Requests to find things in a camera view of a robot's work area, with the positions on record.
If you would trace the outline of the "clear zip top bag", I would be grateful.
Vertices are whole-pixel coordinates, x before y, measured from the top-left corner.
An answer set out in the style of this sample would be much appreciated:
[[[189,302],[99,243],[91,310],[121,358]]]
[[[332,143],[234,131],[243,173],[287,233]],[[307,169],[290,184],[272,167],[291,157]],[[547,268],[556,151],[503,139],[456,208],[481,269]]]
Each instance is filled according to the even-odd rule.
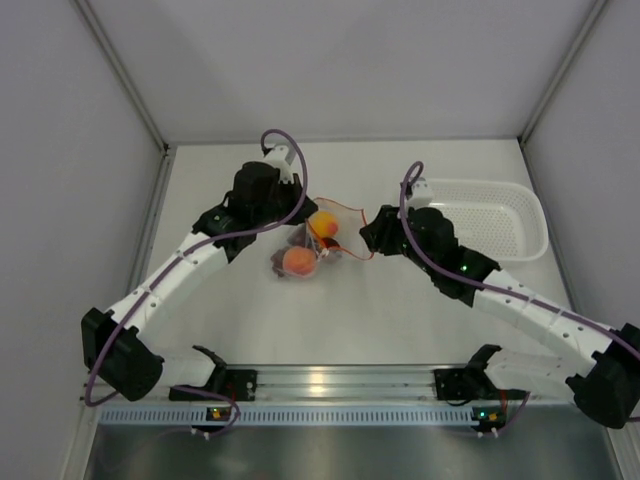
[[[341,245],[342,258],[334,263],[327,263],[326,261],[323,261],[320,258],[319,254],[322,250],[321,239],[318,238],[309,227],[309,224],[308,224],[309,218],[308,218],[300,225],[304,225],[307,227],[307,233],[311,241],[311,245],[307,248],[313,250],[316,254],[316,257],[317,257],[316,269],[311,275],[306,277],[299,277],[299,276],[286,274],[284,278],[278,278],[271,268],[271,271],[278,279],[305,280],[313,277],[319,271],[326,269],[329,265],[334,265],[336,263],[339,263],[341,261],[346,261],[346,260],[369,261],[374,256],[374,254],[368,250],[365,242],[363,241],[363,239],[359,234],[359,230],[368,224],[365,216],[365,211],[363,209],[349,207],[324,197],[316,197],[313,199],[313,202],[318,207],[317,211],[326,210],[333,213],[337,217],[339,221],[340,229],[339,229],[339,232],[333,238],[336,241],[338,241],[339,244]],[[284,235],[281,243],[278,245],[278,248],[284,243],[286,235],[293,228],[294,227],[290,227],[286,231],[286,234]]]

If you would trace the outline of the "yellow fake peach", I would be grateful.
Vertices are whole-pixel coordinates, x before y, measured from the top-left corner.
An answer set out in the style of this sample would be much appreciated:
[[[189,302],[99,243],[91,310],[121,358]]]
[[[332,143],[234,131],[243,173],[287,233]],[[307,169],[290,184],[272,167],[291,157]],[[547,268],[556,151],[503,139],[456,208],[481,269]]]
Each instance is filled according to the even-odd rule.
[[[333,238],[340,229],[337,217],[326,210],[319,210],[311,215],[308,224],[313,233],[320,239]]]

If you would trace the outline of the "dark red fake apple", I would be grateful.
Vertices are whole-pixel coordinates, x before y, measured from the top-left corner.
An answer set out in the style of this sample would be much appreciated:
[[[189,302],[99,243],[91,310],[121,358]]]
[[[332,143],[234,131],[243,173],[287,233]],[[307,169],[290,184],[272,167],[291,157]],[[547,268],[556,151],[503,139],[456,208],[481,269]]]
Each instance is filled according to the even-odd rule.
[[[322,250],[320,258],[327,263],[337,262],[342,258],[342,249],[338,241],[331,237],[321,239]]]

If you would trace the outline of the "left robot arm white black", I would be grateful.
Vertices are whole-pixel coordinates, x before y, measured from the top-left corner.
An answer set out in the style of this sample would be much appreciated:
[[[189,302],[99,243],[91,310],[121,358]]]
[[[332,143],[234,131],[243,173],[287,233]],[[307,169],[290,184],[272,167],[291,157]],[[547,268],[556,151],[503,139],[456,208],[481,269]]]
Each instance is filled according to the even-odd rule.
[[[219,397],[226,365],[214,351],[193,345],[180,353],[153,349],[155,337],[213,274],[227,268],[264,232],[304,223],[317,210],[307,195],[309,173],[284,160],[249,161],[236,172],[222,201],[204,211],[169,258],[143,283],[105,311],[81,320],[89,370],[84,402],[97,407],[117,395],[138,401],[167,387],[176,397]]]

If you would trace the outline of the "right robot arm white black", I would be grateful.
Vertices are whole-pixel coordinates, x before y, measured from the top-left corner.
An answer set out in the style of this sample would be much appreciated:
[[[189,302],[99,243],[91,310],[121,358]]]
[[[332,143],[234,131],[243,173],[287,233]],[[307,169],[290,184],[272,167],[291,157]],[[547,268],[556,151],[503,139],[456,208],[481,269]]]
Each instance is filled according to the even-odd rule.
[[[401,255],[426,273],[446,297],[513,326],[552,351],[534,358],[482,347],[466,373],[480,397],[521,390],[572,402],[596,423],[621,429],[639,404],[639,329],[600,324],[551,303],[495,260],[460,244],[452,222],[431,207],[380,208],[361,228],[368,249]]]

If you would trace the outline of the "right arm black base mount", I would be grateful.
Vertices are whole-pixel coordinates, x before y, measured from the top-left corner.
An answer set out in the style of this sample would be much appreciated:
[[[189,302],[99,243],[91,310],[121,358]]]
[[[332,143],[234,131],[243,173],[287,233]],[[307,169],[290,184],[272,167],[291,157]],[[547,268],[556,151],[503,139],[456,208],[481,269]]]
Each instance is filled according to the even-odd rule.
[[[470,402],[492,400],[495,388],[487,376],[472,368],[445,368],[433,372],[438,400]]]

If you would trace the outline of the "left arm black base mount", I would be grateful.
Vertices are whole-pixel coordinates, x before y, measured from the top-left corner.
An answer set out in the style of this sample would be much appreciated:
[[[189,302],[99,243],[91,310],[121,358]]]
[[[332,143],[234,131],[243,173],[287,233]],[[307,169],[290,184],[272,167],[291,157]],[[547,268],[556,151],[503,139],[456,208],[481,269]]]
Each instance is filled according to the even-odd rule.
[[[204,386],[181,385],[169,390],[169,400],[186,402],[204,400],[201,392],[215,393],[233,401],[252,402],[257,389],[258,371],[254,369],[216,367]]]

